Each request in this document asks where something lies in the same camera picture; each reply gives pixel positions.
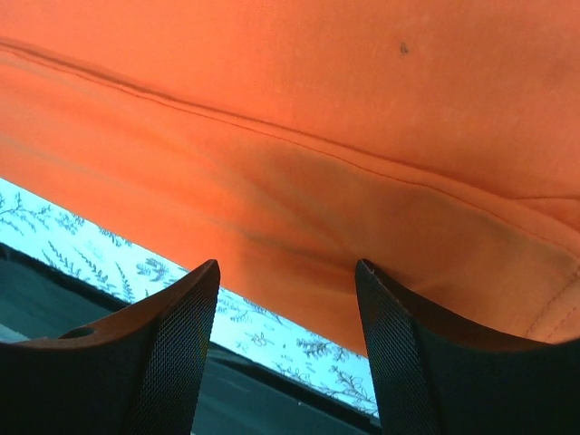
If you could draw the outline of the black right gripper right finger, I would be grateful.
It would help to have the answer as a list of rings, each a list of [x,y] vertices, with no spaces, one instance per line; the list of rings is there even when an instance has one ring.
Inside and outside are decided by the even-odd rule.
[[[355,285],[382,432],[576,434],[579,343],[488,328],[361,260]]]

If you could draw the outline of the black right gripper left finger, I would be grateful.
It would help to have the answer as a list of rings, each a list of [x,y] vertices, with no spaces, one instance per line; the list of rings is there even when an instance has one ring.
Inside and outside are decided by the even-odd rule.
[[[169,287],[59,338],[1,345],[4,434],[189,434],[220,270]]]

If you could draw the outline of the orange t shirt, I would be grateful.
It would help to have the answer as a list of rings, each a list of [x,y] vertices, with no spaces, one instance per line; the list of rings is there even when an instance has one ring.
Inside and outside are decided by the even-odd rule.
[[[355,263],[579,335],[576,1],[4,1],[1,175],[358,353]]]

